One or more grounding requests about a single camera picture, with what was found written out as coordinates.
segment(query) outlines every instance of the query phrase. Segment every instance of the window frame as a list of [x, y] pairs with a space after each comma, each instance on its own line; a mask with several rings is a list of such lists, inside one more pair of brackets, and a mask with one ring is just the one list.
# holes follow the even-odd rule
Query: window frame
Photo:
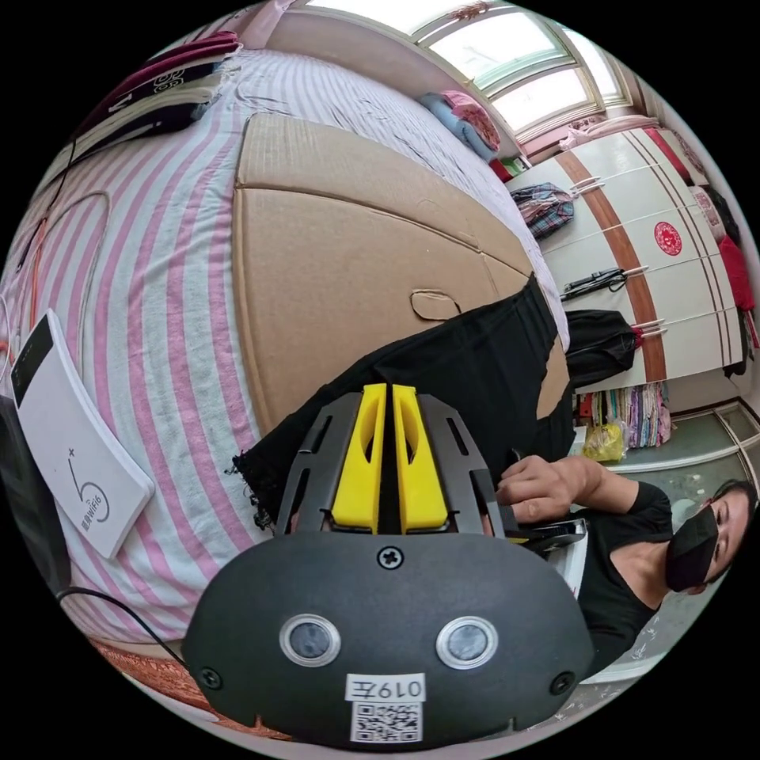
[[[466, 0], [462, 0], [462, 5], [464, 6], [465, 4]], [[489, 103], [492, 103], [496, 98], [507, 95], [521, 86], [534, 82], [549, 74], [555, 74], [563, 70], [574, 70], [578, 74], [581, 84], [587, 92], [588, 99], [585, 102], [573, 105], [571, 108], [557, 109], [555, 112], [551, 112], [517, 131], [510, 126], [504, 115], [500, 112], [496, 112], [500, 121], [503, 123], [503, 126], [507, 128], [508, 134], [513, 135], [518, 143], [527, 143], [530, 140], [541, 137], [545, 133], [569, 124], [572, 121], [583, 119], [588, 116], [604, 114], [608, 108], [630, 106], [633, 102], [628, 84], [623, 76], [618, 61], [606, 51], [602, 50], [598, 45], [589, 40], [599, 53], [607, 70], [610, 72], [613, 81], [617, 85], [617, 92], [608, 97], [604, 97], [599, 92], [599, 87], [596, 84], [594, 75], [591, 73], [591, 68], [587, 65], [583, 56], [580, 54], [580, 51], [565, 33], [563, 25], [551, 21], [538, 13], [534, 13], [527, 8], [506, 5], [500, 0], [488, 0], [488, 9], [475, 16], [475, 18], [453, 19], [449, 14], [445, 14], [426, 22], [410, 34], [383, 24], [380, 21], [375, 21], [369, 17], [360, 16], [357, 13], [312, 6], [310, 0], [295, 0], [290, 8], [293, 10], [305, 10], [309, 13], [317, 13], [322, 16], [337, 17], [353, 21], [355, 23], [360, 23], [363, 26], [368, 26], [371, 29], [376, 29], [379, 32], [384, 33], [386, 36], [401, 39], [407, 44], [411, 44], [423, 51], [429, 58], [435, 61], [436, 65], [441, 67], [448, 74], [452, 74], [462, 86], [467, 89], [474, 89]], [[459, 29], [480, 23], [485, 18], [493, 18], [511, 13], [523, 13], [529, 17], [529, 19], [531, 19], [532, 22], [534, 22], [544, 34], [551, 39], [551, 41], [557, 44], [557, 50], [562, 51], [564, 54], [551, 59], [542, 58], [536, 59], [532, 62], [526, 61], [524, 66], [518, 68], [511, 66], [508, 70], [504, 71], [502, 76], [492, 82], [478, 85], [476, 79], [465, 76], [465, 74], [453, 63], [444, 59], [431, 48], [431, 45], [448, 37]]]

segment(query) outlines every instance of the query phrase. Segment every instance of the white wardrobe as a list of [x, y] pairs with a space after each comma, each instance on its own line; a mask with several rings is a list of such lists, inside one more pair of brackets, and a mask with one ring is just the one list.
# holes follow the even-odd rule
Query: white wardrobe
[[631, 370], [579, 391], [680, 378], [741, 360], [739, 315], [713, 233], [686, 182], [644, 130], [578, 146], [507, 187], [544, 182], [577, 195], [574, 219], [541, 241], [560, 292], [594, 272], [640, 272], [616, 292], [565, 303], [567, 311], [619, 311], [646, 334]]

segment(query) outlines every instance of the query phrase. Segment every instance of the pink striped bedsheet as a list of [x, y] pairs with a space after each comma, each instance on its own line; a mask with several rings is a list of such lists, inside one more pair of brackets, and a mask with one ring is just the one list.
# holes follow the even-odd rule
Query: pink striped bedsheet
[[[479, 200], [525, 245], [565, 347], [568, 342], [557, 288], [506, 188], [425, 108], [297, 55], [241, 51], [233, 66], [222, 96], [199, 123], [114, 146], [70, 171], [40, 267], [38, 314], [48, 307], [58, 314], [95, 405], [156, 485], [115, 560], [99, 557], [64, 522], [73, 581], [129, 605], [166, 640], [183, 637], [215, 573], [267, 537], [253, 524], [240, 477], [225, 473], [231, 457], [260, 437], [241, 362], [231, 271], [234, 174], [253, 113], [354, 131]], [[0, 280], [14, 345], [29, 319], [29, 290], [24, 296], [17, 287], [16, 263], [56, 187], [32, 203]], [[0, 325], [0, 339], [4, 332]], [[0, 391], [10, 394], [7, 377]], [[108, 602], [69, 597], [65, 605], [90, 636], [151, 641]]]

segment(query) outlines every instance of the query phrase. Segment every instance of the yellow plastic part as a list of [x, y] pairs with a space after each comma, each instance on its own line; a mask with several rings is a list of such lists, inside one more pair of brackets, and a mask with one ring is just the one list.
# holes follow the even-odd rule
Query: yellow plastic part
[[[336, 525], [363, 530], [369, 528], [373, 534], [378, 532], [387, 395], [384, 383], [364, 386], [362, 403], [332, 505], [332, 519]], [[367, 458], [370, 441], [372, 452]]]
[[393, 386], [393, 424], [401, 532], [441, 528], [448, 510], [414, 388]]

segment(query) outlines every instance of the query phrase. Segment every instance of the qr code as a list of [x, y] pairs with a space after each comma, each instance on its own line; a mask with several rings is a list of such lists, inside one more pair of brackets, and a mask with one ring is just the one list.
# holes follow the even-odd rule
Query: qr code
[[422, 741], [422, 704], [354, 702], [351, 741], [371, 744]]

